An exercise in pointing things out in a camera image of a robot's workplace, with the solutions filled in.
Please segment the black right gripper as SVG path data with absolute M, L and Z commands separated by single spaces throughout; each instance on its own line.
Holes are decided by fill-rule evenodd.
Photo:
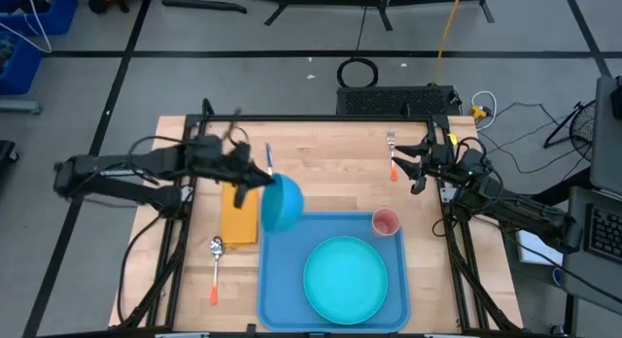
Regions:
M 392 161 L 404 172 L 409 180 L 413 180 L 410 192 L 420 194 L 426 187 L 427 175 L 437 177 L 442 168 L 448 167 L 452 162 L 451 150 L 448 145 L 435 144 L 426 141 L 414 146 L 397 145 L 395 149 L 410 157 L 419 157 L 419 162 L 411 162 L 394 156 Z

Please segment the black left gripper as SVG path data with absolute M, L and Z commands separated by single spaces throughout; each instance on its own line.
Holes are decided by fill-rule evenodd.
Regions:
M 250 160 L 251 146 L 247 143 L 235 144 L 234 148 L 219 158 L 216 182 L 230 183 L 235 187 L 233 206 L 240 209 L 245 196 L 252 188 L 269 186 L 273 177 L 257 167 Z

